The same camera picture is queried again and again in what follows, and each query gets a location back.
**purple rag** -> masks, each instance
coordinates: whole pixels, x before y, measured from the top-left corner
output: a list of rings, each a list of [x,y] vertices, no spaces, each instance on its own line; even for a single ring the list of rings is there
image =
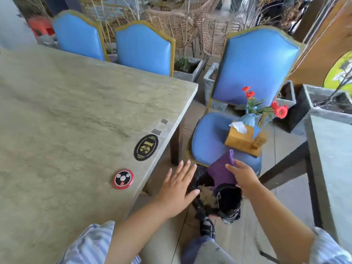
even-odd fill
[[[208,174],[214,179],[213,191],[222,183],[237,184],[235,175],[225,167],[225,164],[236,166],[232,155],[233,150],[229,150],[209,166]]]

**blue chair backrest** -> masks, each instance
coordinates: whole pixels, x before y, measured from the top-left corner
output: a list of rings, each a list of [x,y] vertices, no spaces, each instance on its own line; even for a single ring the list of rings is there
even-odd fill
[[[87,24],[78,16],[67,11],[60,13],[54,19],[52,26],[62,50],[105,61],[101,39],[96,27]]]
[[[225,103],[246,104],[242,87],[250,86],[255,97],[269,106],[300,52],[301,45],[273,27],[261,26],[227,40],[212,98]]]
[[[116,30],[116,51],[121,65],[172,76],[171,42],[146,25],[135,23]]]

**tiled floor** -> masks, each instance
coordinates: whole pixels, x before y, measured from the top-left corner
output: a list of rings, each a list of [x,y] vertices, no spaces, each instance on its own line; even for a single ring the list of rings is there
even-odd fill
[[[218,62],[210,58],[208,65]],[[200,117],[204,114],[204,82],[203,76],[209,69],[202,71],[199,79],[199,89],[185,115],[183,130],[183,150]],[[297,146],[305,141],[304,137],[286,133],[274,124],[267,128],[267,143],[263,146],[262,173],[269,170]],[[152,175],[153,193],[157,193],[163,179],[170,168],[170,150],[167,147],[163,156],[156,165]],[[273,190],[273,193],[308,226],[313,226],[313,214],[310,205],[310,195],[307,176],[303,175]],[[136,206],[144,202],[138,200]],[[166,222],[144,247],[140,256],[143,263],[147,264],[179,264],[185,245],[193,238],[199,236],[199,223],[194,218],[195,210],[189,207],[177,217]],[[241,218],[231,225],[224,224],[221,219],[213,218],[215,222],[216,242],[231,255],[236,263],[272,263],[258,253],[258,247],[264,252],[275,256],[249,201],[245,199],[241,205]]]

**white wall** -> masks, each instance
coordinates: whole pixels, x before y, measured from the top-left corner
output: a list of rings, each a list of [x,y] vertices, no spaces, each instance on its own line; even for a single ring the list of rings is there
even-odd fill
[[[32,30],[12,0],[1,0],[0,47],[18,49],[37,44]]]

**left hand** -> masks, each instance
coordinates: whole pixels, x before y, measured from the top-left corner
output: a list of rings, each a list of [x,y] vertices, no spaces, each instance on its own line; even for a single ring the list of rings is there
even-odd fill
[[[190,165],[190,160],[187,160],[185,165],[181,161],[173,176],[171,175],[173,170],[170,168],[159,194],[153,201],[153,203],[158,204],[167,219],[179,214],[200,192],[199,189],[195,189],[186,195],[187,187],[197,169],[196,164],[189,169]]]

